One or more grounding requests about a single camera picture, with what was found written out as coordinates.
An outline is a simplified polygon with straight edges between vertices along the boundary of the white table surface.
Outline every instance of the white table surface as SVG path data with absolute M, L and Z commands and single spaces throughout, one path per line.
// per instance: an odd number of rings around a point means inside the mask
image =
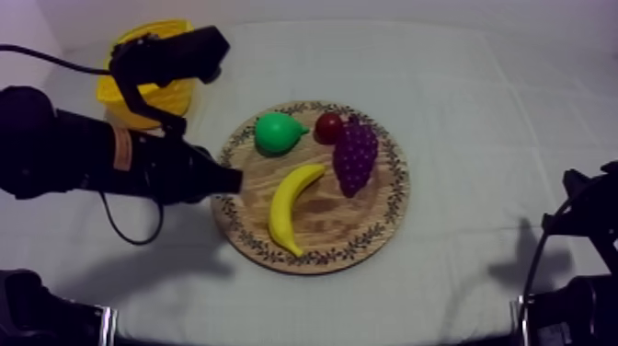
M 166 208 L 146 248 L 113 233 L 95 193 L 16 202 L 0 193 L 0 263 L 51 289 L 117 307 L 120 332 L 208 345 L 403 345 L 510 329 L 543 213 L 565 169 L 596 174 L 618 154 L 618 63 L 610 55 L 410 23 L 282 22 L 222 28 L 223 74 L 199 86 L 188 141 L 217 153 L 245 119 L 290 100 L 346 103 L 404 148 L 411 198 L 395 237 L 361 265 L 297 277 L 266 270 L 222 239 L 209 202 Z M 98 64 L 107 43 L 69 52 Z M 56 69 L 54 104 L 102 118 L 96 79 Z M 112 197 L 144 236 L 155 208 Z M 550 239 L 537 289 L 603 272 L 586 241 Z

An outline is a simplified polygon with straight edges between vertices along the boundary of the wire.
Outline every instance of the wire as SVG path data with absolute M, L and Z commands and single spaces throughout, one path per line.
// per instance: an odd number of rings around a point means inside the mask
M 150 243 L 152 243 L 153 241 L 155 241 L 158 237 L 159 234 L 161 233 L 161 226 L 163 225 L 163 220 L 164 220 L 164 211 L 163 211 L 163 205 L 158 202 L 158 201 L 154 201 L 156 203 L 156 207 L 158 209 L 159 212 L 159 224 L 156 226 L 156 228 L 154 229 L 154 232 L 147 237 L 144 240 L 134 240 L 131 239 L 127 236 L 125 236 L 116 226 L 116 223 L 114 223 L 114 218 L 111 216 L 111 212 L 109 211 L 109 205 L 108 205 L 108 200 L 105 198 L 105 193 L 103 191 L 99 191 L 98 194 L 101 196 L 101 201 L 103 201 L 103 206 L 105 207 L 105 213 L 108 215 L 108 220 L 109 223 L 111 224 L 111 228 L 114 229 L 114 231 L 116 232 L 116 234 L 122 238 L 122 240 L 126 241 L 127 243 L 134 245 L 136 247 L 140 247 L 143 245 L 148 245 Z
M 70 68 L 78 72 L 83 72 L 85 74 L 111 75 L 111 72 L 108 70 L 80 66 L 76 63 L 67 62 L 63 59 L 56 58 L 55 56 L 48 55 L 44 52 L 37 52 L 37 51 L 31 50 L 30 48 L 17 46 L 15 44 L 4 44 L 4 43 L 0 44 L 0 52 L 18 52 L 21 54 L 26 54 L 26 55 L 29 55 L 29 56 L 32 56 L 32 57 L 35 57 L 41 60 L 46 60 L 50 63 L 59 64 L 60 66 Z

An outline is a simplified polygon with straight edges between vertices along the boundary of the yellow banana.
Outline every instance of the yellow banana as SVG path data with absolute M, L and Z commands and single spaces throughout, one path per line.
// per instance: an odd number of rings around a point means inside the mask
M 303 251 L 294 243 L 292 206 L 299 194 L 313 181 L 322 177 L 326 167 L 312 164 L 296 168 L 281 181 L 270 204 L 270 236 L 281 247 L 300 257 Z

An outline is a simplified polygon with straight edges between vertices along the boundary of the yellow container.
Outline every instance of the yellow container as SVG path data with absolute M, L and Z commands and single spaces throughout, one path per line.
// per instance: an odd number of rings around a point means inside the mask
M 125 33 L 116 43 L 123 43 L 147 33 L 153 33 L 161 39 L 165 39 L 191 30 L 193 30 L 193 27 L 187 20 L 159 21 L 143 25 Z M 149 105 L 182 116 L 189 108 L 193 87 L 195 87 L 195 78 L 175 80 L 166 87 L 158 87 L 156 84 L 144 84 L 139 86 L 139 90 L 143 99 Z M 114 78 L 109 75 L 103 75 L 98 79 L 97 100 L 104 103 L 112 114 L 124 121 L 132 129 L 148 130 L 161 125 L 159 121 L 153 121 L 131 112 L 124 102 Z

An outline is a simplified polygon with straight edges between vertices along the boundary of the grape cluster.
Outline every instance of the grape cluster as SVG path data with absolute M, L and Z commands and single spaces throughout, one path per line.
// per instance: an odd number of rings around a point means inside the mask
M 372 128 L 350 116 L 333 153 L 333 168 L 346 197 L 354 197 L 367 185 L 377 156 L 378 138 Z

